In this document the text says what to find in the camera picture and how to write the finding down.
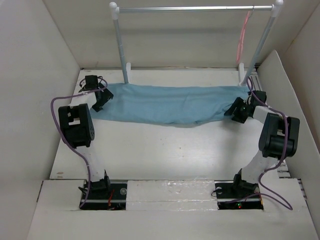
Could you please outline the light blue trousers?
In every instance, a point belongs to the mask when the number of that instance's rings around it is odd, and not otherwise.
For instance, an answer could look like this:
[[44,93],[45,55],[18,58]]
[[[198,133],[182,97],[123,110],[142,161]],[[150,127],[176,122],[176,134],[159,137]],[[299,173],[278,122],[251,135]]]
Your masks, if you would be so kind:
[[202,125],[222,121],[236,98],[246,99],[246,86],[163,87],[113,83],[113,94],[93,119],[154,125]]

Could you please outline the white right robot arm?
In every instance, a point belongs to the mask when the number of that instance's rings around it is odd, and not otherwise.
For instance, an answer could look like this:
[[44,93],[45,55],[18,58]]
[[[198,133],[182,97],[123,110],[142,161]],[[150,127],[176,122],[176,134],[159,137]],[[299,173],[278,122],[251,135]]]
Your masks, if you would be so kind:
[[254,90],[247,100],[237,97],[224,113],[238,123],[243,124],[250,117],[263,124],[257,154],[233,178],[231,191],[237,197],[243,197],[255,188],[262,174],[277,161],[294,156],[298,148],[300,120],[271,110],[265,105],[266,100],[264,91]]

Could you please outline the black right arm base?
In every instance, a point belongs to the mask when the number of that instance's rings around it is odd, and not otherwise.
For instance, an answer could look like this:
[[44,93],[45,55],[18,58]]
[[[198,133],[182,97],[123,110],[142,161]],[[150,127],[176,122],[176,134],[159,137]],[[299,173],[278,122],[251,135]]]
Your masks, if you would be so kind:
[[211,196],[216,198],[218,210],[263,210],[257,183],[242,179],[241,170],[233,180],[215,180]]

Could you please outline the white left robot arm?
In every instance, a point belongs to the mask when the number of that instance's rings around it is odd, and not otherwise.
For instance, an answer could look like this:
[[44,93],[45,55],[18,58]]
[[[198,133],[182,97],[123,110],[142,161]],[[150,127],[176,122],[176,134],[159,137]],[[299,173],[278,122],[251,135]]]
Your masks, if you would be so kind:
[[78,93],[56,97],[50,103],[50,110],[54,123],[62,141],[76,155],[84,160],[87,168],[88,180],[84,188],[92,188],[100,198],[107,198],[111,194],[111,185],[102,179],[105,170],[97,160],[85,156],[79,148],[89,148],[95,139],[95,128],[91,110],[98,113],[104,105],[113,99],[114,95],[107,89],[108,83],[102,76],[86,75],[79,83]]

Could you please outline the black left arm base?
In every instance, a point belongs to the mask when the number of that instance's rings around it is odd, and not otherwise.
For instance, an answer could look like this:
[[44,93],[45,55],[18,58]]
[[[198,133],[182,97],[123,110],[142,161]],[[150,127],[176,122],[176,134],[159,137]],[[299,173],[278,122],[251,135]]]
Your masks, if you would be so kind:
[[79,186],[81,191],[80,210],[88,211],[122,211],[126,210],[128,181],[110,180],[106,171],[99,181],[88,182]]

